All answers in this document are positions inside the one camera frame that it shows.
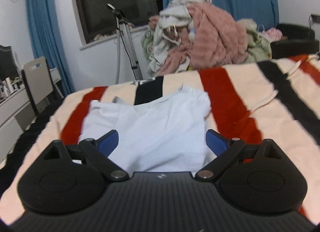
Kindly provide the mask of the silver tripod stand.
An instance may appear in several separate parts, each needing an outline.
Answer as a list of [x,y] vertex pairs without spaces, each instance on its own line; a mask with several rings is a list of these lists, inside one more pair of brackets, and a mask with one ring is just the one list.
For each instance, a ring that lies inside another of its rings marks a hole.
[[124,13],[113,6],[110,3],[107,3],[108,9],[114,15],[114,19],[116,21],[116,35],[117,35],[117,72],[116,72],[116,84],[119,83],[120,78],[120,64],[121,64],[121,45],[125,50],[125,53],[129,59],[129,63],[131,65],[131,70],[135,77],[135,80],[142,80],[143,75],[139,66],[138,57],[135,51],[135,47],[133,44],[133,39],[131,36],[131,31],[129,28],[129,21],[127,20]]

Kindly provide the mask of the white dresser desk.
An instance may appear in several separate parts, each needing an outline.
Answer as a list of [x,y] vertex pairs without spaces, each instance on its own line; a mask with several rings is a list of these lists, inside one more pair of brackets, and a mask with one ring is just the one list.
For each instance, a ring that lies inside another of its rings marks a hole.
[[1,103],[1,161],[35,118],[24,85]]

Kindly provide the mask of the black sofa seat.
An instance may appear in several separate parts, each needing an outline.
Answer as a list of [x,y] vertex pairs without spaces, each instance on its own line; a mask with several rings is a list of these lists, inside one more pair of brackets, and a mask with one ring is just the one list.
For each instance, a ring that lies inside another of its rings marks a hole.
[[302,25],[280,23],[276,26],[283,34],[279,41],[271,43],[273,59],[288,58],[319,52],[319,40],[315,31]]

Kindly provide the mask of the wall power socket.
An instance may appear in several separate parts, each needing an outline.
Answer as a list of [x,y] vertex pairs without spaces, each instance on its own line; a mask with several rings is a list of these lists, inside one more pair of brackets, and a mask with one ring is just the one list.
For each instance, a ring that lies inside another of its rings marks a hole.
[[311,24],[320,24],[320,15],[319,14],[311,14],[310,15],[310,23]]

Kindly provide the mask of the striped cream red black blanket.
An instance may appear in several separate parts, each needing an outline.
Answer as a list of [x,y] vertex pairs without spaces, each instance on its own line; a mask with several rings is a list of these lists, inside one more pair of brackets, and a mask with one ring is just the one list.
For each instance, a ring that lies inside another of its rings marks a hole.
[[23,215],[18,181],[50,142],[80,142],[92,101],[112,102],[119,97],[127,104],[141,105],[183,85],[208,93],[209,129],[253,144],[270,138],[281,147],[308,183],[302,213],[318,223],[319,62],[308,55],[174,73],[146,83],[98,86],[68,95],[39,136],[23,144],[25,152],[13,178],[1,179],[2,221],[11,224]]

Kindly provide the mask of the left blue curtain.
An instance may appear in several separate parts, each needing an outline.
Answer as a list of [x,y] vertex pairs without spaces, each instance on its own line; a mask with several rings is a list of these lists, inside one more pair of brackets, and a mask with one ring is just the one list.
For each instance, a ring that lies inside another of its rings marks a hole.
[[74,91],[57,21],[54,0],[26,0],[31,47],[35,58],[45,57],[61,77],[62,93]]

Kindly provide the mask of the black and beige chair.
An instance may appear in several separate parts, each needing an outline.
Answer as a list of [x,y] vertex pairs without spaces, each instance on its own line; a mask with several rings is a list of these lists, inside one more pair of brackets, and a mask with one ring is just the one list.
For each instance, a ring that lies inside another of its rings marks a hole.
[[44,56],[26,63],[21,69],[22,80],[35,116],[43,111],[43,109],[39,110],[37,106],[48,96],[52,95],[54,102],[64,98],[57,86],[57,82],[61,81],[59,71],[57,68],[54,68],[53,71],[58,73],[56,82],[52,79],[52,71]]

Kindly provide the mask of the pile of clothes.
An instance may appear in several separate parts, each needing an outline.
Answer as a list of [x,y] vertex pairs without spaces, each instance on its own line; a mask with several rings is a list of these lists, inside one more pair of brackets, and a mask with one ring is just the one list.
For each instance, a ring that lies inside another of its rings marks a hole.
[[141,40],[151,76],[226,64],[271,60],[277,28],[265,30],[252,19],[236,21],[212,0],[172,0],[149,18]]

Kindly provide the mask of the light blue t-shirt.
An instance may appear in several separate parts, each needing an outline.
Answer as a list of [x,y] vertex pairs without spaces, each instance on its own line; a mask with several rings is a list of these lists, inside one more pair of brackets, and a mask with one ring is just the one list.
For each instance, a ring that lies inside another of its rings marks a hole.
[[216,158],[206,144],[211,111],[208,93],[189,86],[149,103],[92,101],[79,140],[99,139],[111,130],[118,145],[107,157],[129,175],[135,172],[191,172]]

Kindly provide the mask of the black desk mirror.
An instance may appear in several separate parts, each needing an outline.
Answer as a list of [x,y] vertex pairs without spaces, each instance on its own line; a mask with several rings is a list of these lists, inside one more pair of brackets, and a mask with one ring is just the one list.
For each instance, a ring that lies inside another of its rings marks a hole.
[[14,55],[12,53],[11,46],[0,48],[0,78],[1,81],[5,81],[6,78],[14,80],[16,77],[20,77],[20,71],[16,65]]

